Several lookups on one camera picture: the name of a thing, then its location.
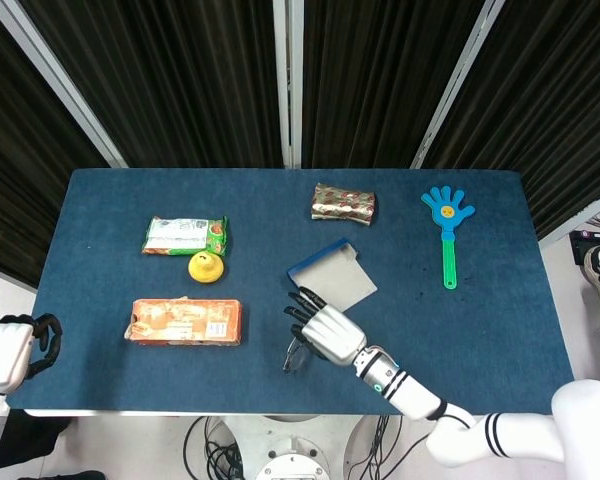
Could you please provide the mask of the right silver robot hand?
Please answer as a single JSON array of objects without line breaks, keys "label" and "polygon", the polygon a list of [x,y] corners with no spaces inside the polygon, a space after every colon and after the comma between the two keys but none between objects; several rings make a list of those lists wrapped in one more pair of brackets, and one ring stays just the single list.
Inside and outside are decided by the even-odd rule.
[{"label": "right silver robot hand", "polygon": [[319,358],[338,366],[351,366],[367,346],[363,330],[307,287],[300,286],[288,297],[295,302],[284,309],[294,319],[293,337]]}]

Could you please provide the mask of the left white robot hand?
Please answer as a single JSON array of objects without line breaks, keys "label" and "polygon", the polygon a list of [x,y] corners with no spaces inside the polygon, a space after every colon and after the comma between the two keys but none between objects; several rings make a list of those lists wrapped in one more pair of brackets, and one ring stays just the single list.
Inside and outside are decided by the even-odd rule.
[{"label": "left white robot hand", "polygon": [[6,315],[0,319],[0,395],[14,392],[56,362],[63,330],[60,321],[46,313]]}]

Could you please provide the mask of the thin-framed eyeglasses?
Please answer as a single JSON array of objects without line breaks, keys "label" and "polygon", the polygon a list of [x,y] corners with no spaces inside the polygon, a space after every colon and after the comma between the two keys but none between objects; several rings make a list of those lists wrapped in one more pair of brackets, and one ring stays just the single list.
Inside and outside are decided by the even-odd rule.
[{"label": "thin-framed eyeglasses", "polygon": [[283,372],[291,374],[299,371],[312,357],[310,349],[296,337],[290,342],[283,362]]}]

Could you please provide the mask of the grey blue-edged box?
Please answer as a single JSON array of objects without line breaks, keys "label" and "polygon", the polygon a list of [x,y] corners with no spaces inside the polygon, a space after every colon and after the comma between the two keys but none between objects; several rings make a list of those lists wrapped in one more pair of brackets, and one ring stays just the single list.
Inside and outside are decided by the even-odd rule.
[{"label": "grey blue-edged box", "polygon": [[377,291],[346,238],[332,243],[287,270],[297,287],[306,287],[344,312]]}]

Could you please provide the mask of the grey round robot base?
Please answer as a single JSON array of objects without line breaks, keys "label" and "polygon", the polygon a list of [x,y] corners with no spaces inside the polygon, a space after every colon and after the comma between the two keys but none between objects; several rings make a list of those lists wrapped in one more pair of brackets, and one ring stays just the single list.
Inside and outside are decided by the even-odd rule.
[{"label": "grey round robot base", "polygon": [[245,480],[352,480],[354,439],[376,415],[221,417],[238,445]]}]

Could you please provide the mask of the blue hand clapper toy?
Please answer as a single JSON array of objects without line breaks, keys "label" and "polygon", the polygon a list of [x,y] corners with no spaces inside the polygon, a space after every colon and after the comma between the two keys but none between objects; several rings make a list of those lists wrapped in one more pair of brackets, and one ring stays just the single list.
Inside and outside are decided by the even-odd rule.
[{"label": "blue hand clapper toy", "polygon": [[464,196],[463,190],[453,191],[448,185],[432,187],[421,195],[421,201],[429,207],[433,222],[441,230],[443,285],[448,290],[457,288],[455,229],[475,214],[473,205],[462,206]]}]

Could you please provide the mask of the gold foil snack packet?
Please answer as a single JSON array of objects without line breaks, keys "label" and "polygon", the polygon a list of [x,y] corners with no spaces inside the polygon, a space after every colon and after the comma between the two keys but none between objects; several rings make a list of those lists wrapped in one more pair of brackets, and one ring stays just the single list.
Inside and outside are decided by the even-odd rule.
[{"label": "gold foil snack packet", "polygon": [[350,220],[370,226],[376,211],[374,192],[341,189],[318,183],[311,200],[312,220]]}]

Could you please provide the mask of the yellow pear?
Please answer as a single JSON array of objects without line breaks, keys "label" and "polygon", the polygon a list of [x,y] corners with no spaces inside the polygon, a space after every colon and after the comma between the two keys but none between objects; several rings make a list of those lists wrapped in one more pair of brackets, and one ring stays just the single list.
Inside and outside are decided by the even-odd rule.
[{"label": "yellow pear", "polygon": [[222,277],[224,263],[220,256],[201,251],[191,257],[188,263],[188,273],[196,282],[214,283]]}]

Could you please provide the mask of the orange snack carton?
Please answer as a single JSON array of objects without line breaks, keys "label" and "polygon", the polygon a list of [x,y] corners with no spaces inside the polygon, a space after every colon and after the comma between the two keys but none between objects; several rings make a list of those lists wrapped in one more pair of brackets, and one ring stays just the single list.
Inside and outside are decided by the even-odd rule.
[{"label": "orange snack carton", "polygon": [[142,345],[237,346],[242,305],[227,299],[138,299],[124,338]]}]

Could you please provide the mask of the blue felt tablecloth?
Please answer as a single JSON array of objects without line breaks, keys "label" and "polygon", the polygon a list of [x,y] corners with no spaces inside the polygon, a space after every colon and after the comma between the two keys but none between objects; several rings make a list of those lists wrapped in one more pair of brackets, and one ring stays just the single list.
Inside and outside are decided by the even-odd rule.
[{"label": "blue felt tablecloth", "polygon": [[[374,192],[370,226],[312,220],[318,183]],[[448,185],[475,214],[455,229],[457,288],[443,285],[440,228],[421,195]],[[152,218],[228,219],[222,277],[193,255],[144,254]],[[408,169],[83,169],[71,176],[34,311],[63,329],[55,364],[10,398],[21,409],[383,414],[350,368],[310,358],[282,370],[292,320],[287,270],[346,238],[377,291],[348,314],[408,373],[475,414],[550,409],[572,379],[518,174]],[[235,347],[124,338],[140,298],[235,299]]]}]

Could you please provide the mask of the black pleated curtain panel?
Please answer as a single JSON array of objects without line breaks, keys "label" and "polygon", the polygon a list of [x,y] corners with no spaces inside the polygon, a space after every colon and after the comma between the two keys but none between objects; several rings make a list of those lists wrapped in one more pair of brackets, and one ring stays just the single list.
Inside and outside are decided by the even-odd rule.
[{"label": "black pleated curtain panel", "polygon": [[272,0],[20,0],[124,161],[283,164]]},{"label": "black pleated curtain panel", "polygon": [[303,167],[409,167],[483,5],[305,0]]},{"label": "black pleated curtain panel", "polygon": [[0,22],[0,272],[38,286],[72,173],[105,164]]},{"label": "black pleated curtain panel", "polygon": [[505,0],[424,166],[518,173],[539,237],[600,199],[600,0]]}]

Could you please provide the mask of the green white snack bag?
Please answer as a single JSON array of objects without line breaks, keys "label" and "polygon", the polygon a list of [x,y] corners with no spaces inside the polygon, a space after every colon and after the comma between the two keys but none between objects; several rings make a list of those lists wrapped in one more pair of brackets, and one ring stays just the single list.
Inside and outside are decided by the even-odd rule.
[{"label": "green white snack bag", "polygon": [[144,254],[179,256],[209,252],[224,256],[228,219],[151,219],[142,246]]}]

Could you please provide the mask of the black floor device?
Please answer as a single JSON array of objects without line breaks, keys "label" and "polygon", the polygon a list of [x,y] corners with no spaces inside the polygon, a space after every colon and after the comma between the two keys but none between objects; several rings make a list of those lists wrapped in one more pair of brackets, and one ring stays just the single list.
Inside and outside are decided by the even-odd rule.
[{"label": "black floor device", "polygon": [[588,230],[574,230],[569,233],[569,241],[573,253],[574,263],[584,265],[585,254],[596,246],[600,246],[600,232]]}]

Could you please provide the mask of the white partition post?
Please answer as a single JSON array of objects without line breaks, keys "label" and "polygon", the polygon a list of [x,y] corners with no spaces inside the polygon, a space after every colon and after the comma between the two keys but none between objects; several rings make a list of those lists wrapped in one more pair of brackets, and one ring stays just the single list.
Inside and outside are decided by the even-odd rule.
[{"label": "white partition post", "polygon": [[410,169],[419,169],[438,136],[453,107],[476,58],[486,42],[506,0],[484,0],[482,8],[456,61],[445,89],[432,114],[422,140],[410,163]]},{"label": "white partition post", "polygon": [[0,0],[0,23],[111,168],[129,165],[18,0]]},{"label": "white partition post", "polygon": [[595,215],[600,213],[600,198],[593,201],[585,208],[577,212],[574,216],[561,223],[558,227],[552,230],[549,234],[541,238],[538,242],[538,246],[541,250],[551,246],[562,237],[568,235],[576,227],[586,223],[588,220],[593,218]]},{"label": "white partition post", "polygon": [[283,165],[302,166],[305,0],[272,0]]}]

